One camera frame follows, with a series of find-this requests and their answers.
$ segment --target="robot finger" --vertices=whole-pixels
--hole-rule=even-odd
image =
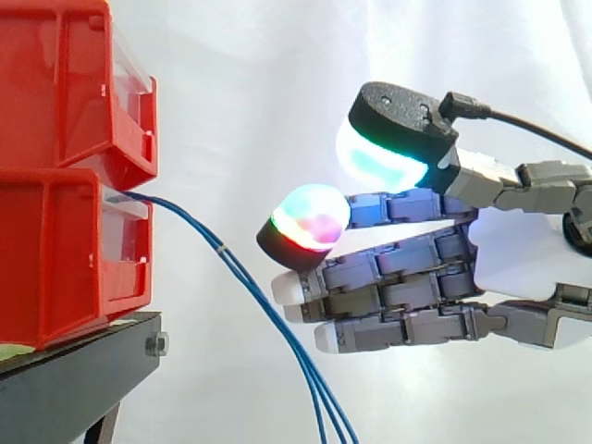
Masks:
[[[452,264],[410,276],[399,275],[380,283],[323,299],[284,307],[285,317],[296,323],[355,319],[392,311],[414,311],[442,303],[478,296],[473,270],[467,264]]]
[[[314,339],[321,352],[373,352],[401,345],[480,340],[505,326],[506,319],[488,316],[485,305],[467,303],[328,322],[315,329]]]
[[[367,298],[388,299],[392,292],[389,287],[399,285],[395,292],[405,299],[408,297],[405,291],[413,291],[417,285],[422,292],[426,290],[429,276],[435,287],[440,279],[452,279],[444,275],[466,274],[472,280],[475,258],[476,248],[468,240],[468,223],[465,223],[326,259],[310,272],[284,273],[274,279],[272,291],[281,305],[301,305],[326,298],[335,301],[372,286],[380,289],[375,291],[377,295]]]

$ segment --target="red storage bin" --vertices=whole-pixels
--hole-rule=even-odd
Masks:
[[[156,176],[156,83],[105,0],[0,0],[0,166]]]
[[[150,302],[152,207],[84,169],[0,169],[0,343],[43,349]]]

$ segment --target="cable connector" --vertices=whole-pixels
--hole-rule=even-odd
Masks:
[[[453,122],[456,117],[489,118],[491,116],[491,107],[489,105],[482,104],[473,97],[457,92],[448,92],[440,103],[438,111],[441,116],[447,118],[450,122]]]

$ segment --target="metal bolt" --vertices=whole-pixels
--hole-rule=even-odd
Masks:
[[[149,356],[167,356],[168,333],[160,331],[146,340],[146,354]]]

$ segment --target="black cable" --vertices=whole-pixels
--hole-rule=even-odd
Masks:
[[[526,120],[522,120],[521,118],[511,116],[509,114],[504,114],[499,111],[491,110],[489,114],[489,118],[493,118],[494,120],[499,120],[500,122],[509,123],[514,127],[522,128],[523,130],[530,131],[535,133],[537,136],[543,137],[548,141],[557,143],[561,145],[563,148],[567,148],[573,153],[580,154],[581,156],[585,157],[588,160],[592,160],[592,152],[586,149],[584,146],[579,145],[575,142],[572,142],[564,137],[560,136],[559,134],[555,134],[554,132],[549,131],[548,129],[544,129],[535,125],[534,123],[528,122]]]
[[[588,150],[582,145],[572,142],[559,134],[539,127],[527,120],[511,116],[509,114],[501,113],[491,109],[491,106],[479,102],[474,97],[460,94],[458,92],[448,92],[438,107],[438,112],[450,123],[453,123],[457,117],[470,119],[487,119],[492,118],[500,122],[509,123],[514,127],[522,130],[527,130],[540,136],[548,141],[557,143],[563,148],[567,148],[573,153],[579,154],[587,160],[592,160],[592,151]]]

